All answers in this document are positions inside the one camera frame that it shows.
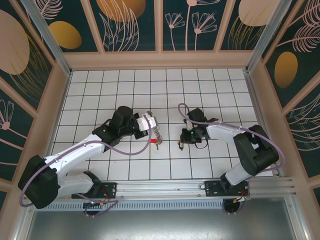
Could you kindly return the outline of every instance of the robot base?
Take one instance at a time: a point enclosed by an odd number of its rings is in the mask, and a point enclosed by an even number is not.
[[[239,190],[239,188],[241,188],[246,194],[249,194],[247,181],[242,181],[239,184],[233,186],[228,190],[228,192],[224,190],[220,180],[204,182],[204,190],[207,197],[238,197],[242,195],[242,192]]]

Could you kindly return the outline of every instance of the enclosure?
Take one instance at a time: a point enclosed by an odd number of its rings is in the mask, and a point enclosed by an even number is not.
[[[318,239],[319,26],[319,0],[2,1],[3,239]],[[202,186],[241,162],[237,148],[212,137],[180,149],[180,103],[207,119],[259,124],[283,151],[284,165],[280,156],[248,181],[236,215],[223,212],[231,197]],[[116,184],[119,202],[94,219],[83,214],[89,201],[69,195],[20,207],[30,158],[72,147],[120,106],[152,112],[162,142],[138,155],[111,149],[67,173]],[[115,148],[146,144],[132,135]]]

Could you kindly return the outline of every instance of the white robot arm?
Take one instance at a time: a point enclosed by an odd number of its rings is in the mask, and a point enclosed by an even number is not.
[[[190,111],[187,115],[190,120],[196,122],[213,123],[218,121],[216,118],[207,120],[199,108]],[[263,128],[259,125],[254,125],[249,130],[268,138]],[[192,128],[183,128],[180,135],[179,147],[183,149],[183,144],[201,143],[203,138],[206,140],[218,139],[229,144],[234,144],[236,147],[240,163],[220,177],[220,183],[226,193],[233,186],[257,175],[279,159],[278,152],[267,141],[241,130],[240,127],[234,128],[229,124],[221,122],[211,125],[192,124]]]
[[[56,198],[76,193],[91,193],[94,196],[100,190],[101,181],[92,172],[86,171],[79,175],[68,176],[66,174],[85,160],[108,151],[110,148],[103,143],[114,147],[123,137],[134,135],[135,139],[140,139],[147,136],[149,130],[147,121],[151,129],[157,128],[157,119],[151,112],[140,117],[138,113],[133,114],[131,108],[120,106],[114,112],[112,119],[108,119],[76,145],[45,158],[38,155],[32,157],[25,167],[18,187],[22,190],[38,169],[59,159],[40,172],[27,187],[25,195],[35,207],[44,208]],[[156,141],[157,144],[161,144],[161,136]]]

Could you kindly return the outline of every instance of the gray floor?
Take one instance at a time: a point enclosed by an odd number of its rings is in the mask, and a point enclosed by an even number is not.
[[[36,212],[28,240],[291,240],[281,199],[253,199],[237,215],[215,210]]]

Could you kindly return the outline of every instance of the white tiled floor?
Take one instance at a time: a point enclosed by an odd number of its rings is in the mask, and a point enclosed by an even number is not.
[[[159,150],[152,144],[134,156],[107,151],[88,159],[70,174],[89,170],[103,181],[219,178],[239,162],[235,146],[211,139],[204,149],[185,145],[181,151],[177,142],[186,126],[177,106],[186,103],[201,108],[208,119],[253,126],[257,118],[244,79],[242,69],[75,71],[52,152],[61,152],[83,140],[124,105],[140,115],[153,112],[164,140]],[[116,148],[137,152],[146,140],[126,137]]]

